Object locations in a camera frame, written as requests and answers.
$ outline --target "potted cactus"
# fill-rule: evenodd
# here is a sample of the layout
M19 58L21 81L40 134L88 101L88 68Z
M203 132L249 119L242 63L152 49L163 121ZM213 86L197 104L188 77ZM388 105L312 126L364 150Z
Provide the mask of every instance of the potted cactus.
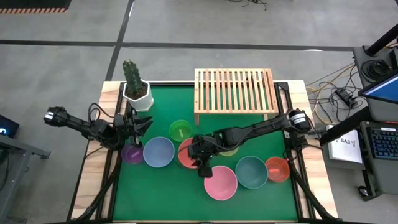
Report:
M127 81L124 84L123 97L137 112L149 111L154 104L149 83L140 78L137 65L132 61L124 61L123 70Z

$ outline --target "pink bowl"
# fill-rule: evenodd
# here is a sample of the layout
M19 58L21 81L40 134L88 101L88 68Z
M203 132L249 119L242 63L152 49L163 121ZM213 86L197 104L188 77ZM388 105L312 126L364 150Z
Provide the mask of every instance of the pink bowl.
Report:
M235 173L226 166L215 166L212 171L213 177L205 178L206 192L215 200L230 199L238 188Z

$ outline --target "purple bowl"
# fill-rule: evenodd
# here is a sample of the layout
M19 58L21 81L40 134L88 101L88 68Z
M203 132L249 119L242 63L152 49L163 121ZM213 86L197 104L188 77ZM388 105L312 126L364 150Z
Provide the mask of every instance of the purple bowl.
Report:
M121 151L123 162L128 164L139 164L144 161L144 148L125 145Z

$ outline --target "green mat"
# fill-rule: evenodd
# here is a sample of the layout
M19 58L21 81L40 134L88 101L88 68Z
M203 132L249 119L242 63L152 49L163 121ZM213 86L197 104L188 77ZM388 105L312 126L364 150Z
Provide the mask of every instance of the green mat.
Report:
M263 120L259 115L202 115L200 126L193 120L193 86L152 86L155 103L147 113L154 123L145 137L169 137L169 126L178 119L187 120L193 133L208 134L214 130L247 126ZM174 142L177 149L179 142ZM231 157L217 156L212 166L224 165L235 170L240 158L253 155L263 161L271 156L282 157L281 131L248 140ZM290 179L283 183L267 183L256 190L239 184L235 195L227 201L212 199L205 191L203 179L195 170L181 169L173 160L163 168L153 168L145 162L122 164L113 220L297 220Z

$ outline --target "white pot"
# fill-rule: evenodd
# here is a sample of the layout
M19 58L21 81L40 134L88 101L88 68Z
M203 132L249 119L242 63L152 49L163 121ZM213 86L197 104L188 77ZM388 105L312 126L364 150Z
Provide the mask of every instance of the white pot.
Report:
M145 94L145 96L136 100L126 96L127 83L125 83L123 88L123 97L130 102L131 106L136 109L137 112L146 112L149 111L151 106L154 104L154 99L152 98L152 92L150 91L149 83L144 80L141 81L147 85L147 94Z

